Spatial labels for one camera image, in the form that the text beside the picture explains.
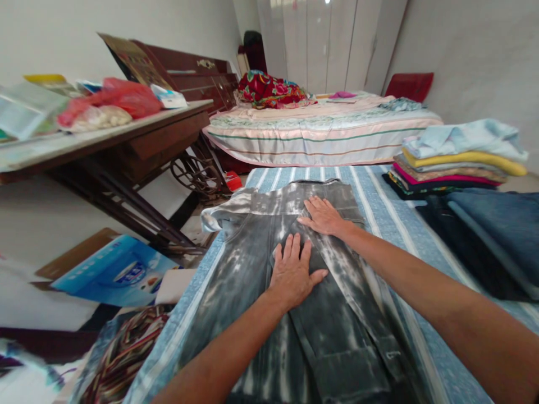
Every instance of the green stripe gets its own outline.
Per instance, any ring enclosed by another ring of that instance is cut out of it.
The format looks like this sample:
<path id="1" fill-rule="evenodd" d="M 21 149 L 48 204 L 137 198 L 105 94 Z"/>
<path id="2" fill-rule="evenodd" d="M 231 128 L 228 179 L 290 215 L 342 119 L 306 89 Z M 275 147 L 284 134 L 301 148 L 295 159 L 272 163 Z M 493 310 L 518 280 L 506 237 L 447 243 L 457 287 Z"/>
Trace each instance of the green stripe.
<path id="1" fill-rule="evenodd" d="M 358 136 L 352 136 L 347 137 L 346 139 L 325 139 L 325 140 L 315 140 L 315 139 L 307 139 L 304 137 L 291 137 L 290 139 L 266 139 L 265 137 L 247 137 L 247 136 L 228 136 L 228 135 L 216 135 L 214 133 L 211 133 L 208 131 L 208 133 L 215 137 L 224 137 L 227 139 L 247 139 L 247 140 L 281 140 L 281 141 L 290 141 L 290 140 L 304 140 L 304 141 L 312 141 L 312 142 L 325 142 L 325 141 L 340 141 L 340 140 L 350 140 L 350 139 L 357 139 L 358 137 L 367 137 L 367 136 L 373 136 L 373 135 L 382 135 L 384 133 L 391 133 L 391 132 L 405 132 L 410 130 L 425 130 L 426 128 L 408 128 L 408 129 L 394 129 L 390 131 L 383 131 L 383 132 L 375 132 L 373 134 L 366 134 L 366 135 L 358 135 Z"/>

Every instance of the person's hand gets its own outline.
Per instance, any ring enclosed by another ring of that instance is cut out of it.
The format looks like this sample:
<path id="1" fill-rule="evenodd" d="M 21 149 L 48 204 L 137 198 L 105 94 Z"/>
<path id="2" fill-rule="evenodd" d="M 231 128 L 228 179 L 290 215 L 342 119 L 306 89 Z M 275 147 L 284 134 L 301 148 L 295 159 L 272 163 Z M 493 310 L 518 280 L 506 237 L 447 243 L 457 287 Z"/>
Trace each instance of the person's hand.
<path id="1" fill-rule="evenodd" d="M 313 287 L 326 277 L 327 269 L 319 269 L 309 275 L 309 260 L 312 244 L 307 240 L 299 255 L 301 236 L 299 233 L 286 239 L 283 251 L 281 244 L 275 248 L 275 267 L 269 283 L 272 292 L 286 311 L 299 306 L 309 296 Z"/>
<path id="2" fill-rule="evenodd" d="M 335 236 L 346 227 L 346 220 L 341 218 L 339 212 L 327 199 L 311 196 L 305 201 L 305 207 L 312 219 L 308 217 L 298 218 L 298 222 L 310 227 L 312 230 L 329 236 Z"/>

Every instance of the mattress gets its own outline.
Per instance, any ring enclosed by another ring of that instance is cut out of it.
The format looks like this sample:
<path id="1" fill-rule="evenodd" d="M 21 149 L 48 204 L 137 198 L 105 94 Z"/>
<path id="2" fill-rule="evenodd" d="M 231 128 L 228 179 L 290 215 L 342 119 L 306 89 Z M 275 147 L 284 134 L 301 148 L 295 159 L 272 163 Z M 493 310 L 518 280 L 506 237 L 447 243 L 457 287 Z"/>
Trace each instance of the mattress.
<path id="1" fill-rule="evenodd" d="M 483 293 L 445 244 L 416 213 L 420 201 L 402 201 L 381 178 L 390 166 L 326 168 L 258 168 L 251 172 L 248 187 L 260 192 L 279 189 L 292 180 L 340 178 L 352 186 L 367 230 L 421 258 L 464 285 Z M 136 376 L 125 402 L 147 403 L 177 372 L 177 362 L 193 316 L 223 251 L 219 234 L 171 313 L 156 346 Z M 387 284 L 367 269 L 375 297 L 401 328 L 431 402 L 490 403 L 474 377 L 448 348 L 438 333 Z M 539 304 L 497 301 L 498 305 L 539 334 Z"/>
<path id="2" fill-rule="evenodd" d="M 211 118 L 203 131 L 215 146 L 245 163 L 267 167 L 347 166 L 389 162 L 403 139 L 441 118 L 427 109 L 388 111 L 394 97 L 359 93 L 355 103 L 297 109 L 240 108 Z"/>

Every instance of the plastic bag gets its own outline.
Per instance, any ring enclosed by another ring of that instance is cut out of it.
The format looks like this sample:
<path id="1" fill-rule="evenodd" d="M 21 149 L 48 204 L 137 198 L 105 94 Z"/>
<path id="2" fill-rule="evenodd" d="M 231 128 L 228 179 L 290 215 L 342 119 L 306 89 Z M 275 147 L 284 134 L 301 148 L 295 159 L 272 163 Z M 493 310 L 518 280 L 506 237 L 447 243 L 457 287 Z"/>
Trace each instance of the plastic bag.
<path id="1" fill-rule="evenodd" d="M 77 117 L 89 107 L 113 105 L 125 110 L 133 119 L 155 114 L 163 105 L 145 85 L 133 81 L 108 77 L 103 80 L 103 89 L 89 97 L 69 101 L 66 110 L 58 115 L 58 124 L 71 130 Z"/>
<path id="2" fill-rule="evenodd" d="M 88 107 L 79 114 L 69 130 L 73 133 L 88 132 L 114 126 L 125 125 L 133 120 L 125 110 L 113 105 Z"/>

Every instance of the gray jeans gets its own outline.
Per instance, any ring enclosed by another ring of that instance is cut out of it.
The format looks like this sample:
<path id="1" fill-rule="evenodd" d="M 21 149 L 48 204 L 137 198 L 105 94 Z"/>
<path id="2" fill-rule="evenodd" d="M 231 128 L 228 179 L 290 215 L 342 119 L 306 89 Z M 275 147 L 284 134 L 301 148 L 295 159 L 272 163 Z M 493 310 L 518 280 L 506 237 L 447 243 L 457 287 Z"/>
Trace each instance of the gray jeans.
<path id="1" fill-rule="evenodd" d="M 299 232 L 302 241 L 313 243 L 310 271 L 330 272 L 282 318 L 228 401 L 416 401 L 410 387 L 415 376 L 373 298 L 361 260 L 336 237 L 296 221 L 308 215 L 303 201 L 313 195 L 327 198 L 343 218 L 364 225 L 350 186 L 339 180 L 293 182 L 266 194 L 246 189 L 203 212 L 204 228 L 223 230 L 226 245 L 184 344 L 180 367 L 267 289 L 275 246 Z"/>

